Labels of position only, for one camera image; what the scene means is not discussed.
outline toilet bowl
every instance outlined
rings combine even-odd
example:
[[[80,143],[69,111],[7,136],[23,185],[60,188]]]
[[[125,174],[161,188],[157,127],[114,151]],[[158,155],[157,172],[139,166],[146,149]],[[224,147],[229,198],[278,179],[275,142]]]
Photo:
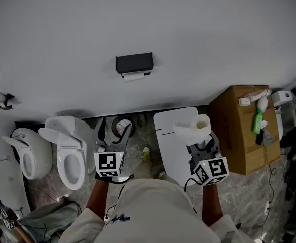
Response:
[[[94,171],[91,129],[83,120],[72,116],[46,120],[39,134],[57,144],[57,167],[62,182],[71,190],[78,190],[87,175]]]
[[[51,144],[33,130],[18,128],[12,137],[2,136],[8,144],[14,146],[20,157],[24,176],[37,179],[47,175],[52,167]]]

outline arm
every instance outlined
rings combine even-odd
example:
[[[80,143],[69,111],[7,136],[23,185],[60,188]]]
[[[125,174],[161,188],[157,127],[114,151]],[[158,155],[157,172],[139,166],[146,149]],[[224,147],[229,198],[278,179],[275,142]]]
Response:
[[[211,226],[223,216],[216,184],[203,186],[202,220]]]
[[[108,182],[96,180],[94,189],[87,202],[86,207],[94,212],[98,217],[104,220],[106,199],[108,192]]]
[[[15,227],[15,230],[20,234],[26,243],[35,243],[33,238],[21,227]]]

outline green bottle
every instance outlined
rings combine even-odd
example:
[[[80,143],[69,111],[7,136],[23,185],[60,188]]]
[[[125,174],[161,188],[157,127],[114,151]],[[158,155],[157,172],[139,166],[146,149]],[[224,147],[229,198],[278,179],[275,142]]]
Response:
[[[255,134],[260,134],[261,122],[262,122],[262,113],[260,109],[257,109],[257,114],[255,116],[254,126],[253,126],[253,132]]]

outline toilet paper holder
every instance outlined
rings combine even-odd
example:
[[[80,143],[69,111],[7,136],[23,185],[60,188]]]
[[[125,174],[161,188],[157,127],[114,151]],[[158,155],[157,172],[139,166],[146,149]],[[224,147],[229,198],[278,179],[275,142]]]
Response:
[[[142,53],[127,56],[116,56],[116,72],[124,78],[124,74],[134,72],[143,72],[143,74],[150,75],[150,71],[154,68],[153,54]]]

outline floor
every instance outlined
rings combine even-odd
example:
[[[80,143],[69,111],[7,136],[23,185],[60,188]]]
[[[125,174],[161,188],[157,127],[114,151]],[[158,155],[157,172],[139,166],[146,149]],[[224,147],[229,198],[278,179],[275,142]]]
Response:
[[[198,109],[199,113],[205,113],[205,108]],[[126,175],[133,174],[137,165],[141,162],[141,150],[144,145],[149,144],[152,148],[153,172],[158,173],[162,169],[162,160],[158,148],[157,137],[153,122],[153,114],[147,113],[137,114],[143,121],[143,127],[137,128],[135,134],[129,138],[127,145],[127,159],[124,164],[122,173]],[[111,131],[111,124],[114,117],[106,119],[105,141],[110,144],[112,141],[117,141]],[[92,128],[98,122],[97,119],[86,121]],[[53,146],[54,165],[50,173],[36,180],[31,180],[29,185],[31,189],[31,199],[35,207],[43,206],[53,202],[47,195],[53,199],[57,199],[64,195],[69,195],[71,200],[78,202],[82,209],[86,206],[87,200],[95,184],[95,174],[90,174],[88,181],[78,191],[67,189],[62,183],[56,163],[56,147]],[[286,202],[284,199],[286,185],[283,182],[283,174],[286,171],[287,161],[285,156],[271,165],[271,168],[276,168],[276,174],[271,177],[271,185],[274,189],[274,200],[271,203],[271,210],[267,221],[263,226],[263,241],[265,243],[279,242],[282,238],[282,228],[289,216],[288,211],[292,210],[293,203]],[[272,190],[268,183],[270,170],[269,167],[263,168],[251,175],[243,176],[230,173],[223,182],[218,184],[218,192],[221,207],[224,214],[229,214],[233,221],[241,223],[241,229],[256,242],[261,243],[261,229],[256,228],[257,225],[262,225],[266,219],[264,214],[266,202],[273,197]],[[110,184],[106,208],[113,206],[123,185]],[[202,213],[202,195],[203,188],[199,185],[192,185],[187,188],[187,193],[192,201],[193,206],[198,214]]]

